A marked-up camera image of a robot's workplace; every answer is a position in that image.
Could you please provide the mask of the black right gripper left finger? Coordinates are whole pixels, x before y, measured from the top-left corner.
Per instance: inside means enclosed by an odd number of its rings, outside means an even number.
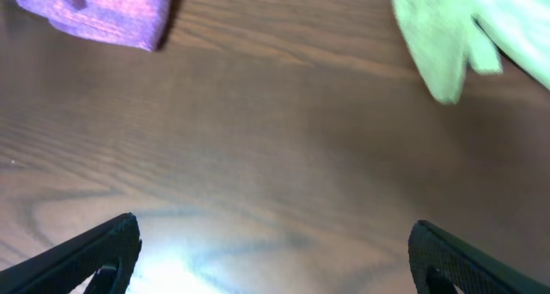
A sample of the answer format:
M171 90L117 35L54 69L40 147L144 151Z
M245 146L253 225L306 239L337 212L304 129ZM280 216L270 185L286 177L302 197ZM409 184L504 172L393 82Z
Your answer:
M136 216L123 213L1 271L1 293L65 294L91 277L86 293L124 294L141 247Z

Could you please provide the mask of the purple microfiber cloth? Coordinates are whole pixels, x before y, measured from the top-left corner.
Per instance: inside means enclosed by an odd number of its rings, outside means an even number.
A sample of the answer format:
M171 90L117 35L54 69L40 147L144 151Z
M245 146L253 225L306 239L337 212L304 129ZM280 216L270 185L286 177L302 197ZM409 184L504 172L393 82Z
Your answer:
M152 52L167 26L172 0L16 0L56 29L83 38Z

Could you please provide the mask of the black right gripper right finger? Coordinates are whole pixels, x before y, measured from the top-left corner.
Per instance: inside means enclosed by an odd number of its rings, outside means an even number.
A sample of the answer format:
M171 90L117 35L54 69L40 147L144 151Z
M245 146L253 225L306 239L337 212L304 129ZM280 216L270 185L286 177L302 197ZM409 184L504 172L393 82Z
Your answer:
M418 294L549 294L549 287L426 220L408 238Z

